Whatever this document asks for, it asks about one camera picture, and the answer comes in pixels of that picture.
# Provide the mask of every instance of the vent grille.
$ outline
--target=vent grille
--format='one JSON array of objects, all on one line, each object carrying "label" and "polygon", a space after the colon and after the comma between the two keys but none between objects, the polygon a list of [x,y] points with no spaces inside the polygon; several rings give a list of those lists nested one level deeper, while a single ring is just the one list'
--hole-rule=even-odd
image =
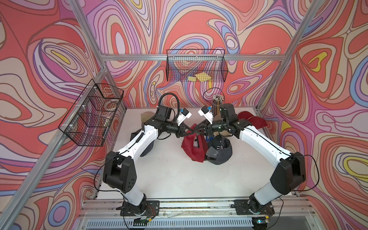
[{"label": "vent grille", "polygon": [[[130,229],[141,229],[144,226],[133,226],[133,219],[125,219]],[[253,227],[251,217],[219,217],[219,218],[157,218],[149,222],[146,228],[190,228],[190,227]],[[87,229],[124,229],[123,219],[90,219]]]}]

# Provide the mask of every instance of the mounting plate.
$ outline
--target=mounting plate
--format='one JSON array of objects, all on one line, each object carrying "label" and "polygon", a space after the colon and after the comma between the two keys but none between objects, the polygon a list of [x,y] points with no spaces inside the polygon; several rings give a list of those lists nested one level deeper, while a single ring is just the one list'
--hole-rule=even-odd
[{"label": "mounting plate", "polygon": [[[160,209],[160,201],[147,201],[146,203],[146,208],[145,208],[145,212],[140,215],[140,216],[147,216],[147,217],[150,217],[150,216],[154,216],[155,214],[153,213],[152,214],[152,209],[150,209],[148,206],[151,206],[154,211],[156,212],[156,216],[159,214],[159,209]],[[129,210],[129,208],[123,208],[121,211],[120,211],[120,216],[136,216],[136,217],[139,217],[137,215],[134,214],[134,212],[131,212]]]},{"label": "mounting plate", "polygon": [[[247,200],[234,200],[234,205],[236,209],[237,215],[254,215],[251,211],[249,211],[248,208],[242,208],[245,207],[248,203]],[[275,211],[273,209],[273,205],[271,202],[268,202],[264,207],[260,209],[260,215],[273,215],[275,214]]]}]

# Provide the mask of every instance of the yellow sponge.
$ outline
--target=yellow sponge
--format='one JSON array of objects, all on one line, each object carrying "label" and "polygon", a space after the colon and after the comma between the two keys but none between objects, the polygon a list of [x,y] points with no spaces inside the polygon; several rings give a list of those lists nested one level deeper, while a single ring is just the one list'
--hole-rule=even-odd
[{"label": "yellow sponge", "polygon": [[199,73],[195,75],[199,81],[208,81],[211,77],[205,72]]},{"label": "yellow sponge", "polygon": [[188,81],[197,81],[197,78],[196,77],[188,76]]}]

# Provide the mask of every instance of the psychedelic patterned wall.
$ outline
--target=psychedelic patterned wall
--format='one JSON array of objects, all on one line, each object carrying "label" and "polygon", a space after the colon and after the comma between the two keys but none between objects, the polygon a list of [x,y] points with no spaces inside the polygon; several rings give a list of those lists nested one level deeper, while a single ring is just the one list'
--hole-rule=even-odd
[{"label": "psychedelic patterned wall", "polygon": [[[309,5],[309,0],[89,0],[83,10],[102,53],[222,47],[227,54],[283,54]],[[278,62],[229,61],[222,84],[167,82],[164,61],[106,64],[125,90],[128,107],[155,106],[165,92],[175,92],[183,106],[202,106],[202,94],[212,86],[223,89],[228,103],[255,106]],[[171,97],[164,103],[176,105]]]},{"label": "psychedelic patterned wall", "polygon": [[[57,131],[99,67],[65,0],[0,1],[0,211]],[[109,149],[69,139],[13,229],[69,229]]]},{"label": "psychedelic patterned wall", "polygon": [[367,1],[326,0],[261,108],[275,142],[317,160],[302,194],[326,229],[368,229],[367,37]]}]

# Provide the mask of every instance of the dark fabric item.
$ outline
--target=dark fabric item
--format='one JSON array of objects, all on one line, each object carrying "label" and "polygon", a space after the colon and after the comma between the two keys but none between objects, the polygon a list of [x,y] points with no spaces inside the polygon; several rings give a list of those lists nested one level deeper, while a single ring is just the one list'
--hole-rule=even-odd
[{"label": "dark fabric item", "polygon": [[212,164],[223,164],[227,162],[232,155],[233,147],[229,139],[217,135],[208,142],[206,160]]},{"label": "dark fabric item", "polygon": [[261,118],[261,117],[250,117],[248,119],[248,121],[250,123],[252,123],[252,125],[256,128],[256,129],[260,129],[260,128],[263,128],[263,127],[266,127],[267,126],[267,123],[266,123],[266,120]]},{"label": "dark fabric item", "polygon": [[[193,146],[195,138],[198,138],[199,148]],[[181,144],[184,152],[194,161],[203,162],[205,160],[205,154],[208,150],[207,142],[203,135],[191,134],[183,138]]]},{"label": "dark fabric item", "polygon": [[253,117],[254,115],[253,114],[251,114],[250,112],[248,112],[248,111],[243,111],[243,112],[240,112],[239,114],[238,114],[238,119],[240,120],[240,119],[246,119],[246,120],[248,120],[248,118],[250,118],[250,117]]},{"label": "dark fabric item", "polygon": [[[131,133],[131,134],[130,134],[130,140],[133,140],[133,138],[134,138],[135,136],[137,136],[137,134],[138,134],[141,130],[142,130],[142,129],[138,129],[138,131]],[[145,155],[147,155],[147,154],[152,150],[152,148],[153,148],[153,142],[154,142],[154,141],[152,141],[152,142],[151,142],[151,144],[149,144],[149,145],[147,146],[147,148],[143,151],[143,153],[141,153],[141,156],[145,156]]]}]

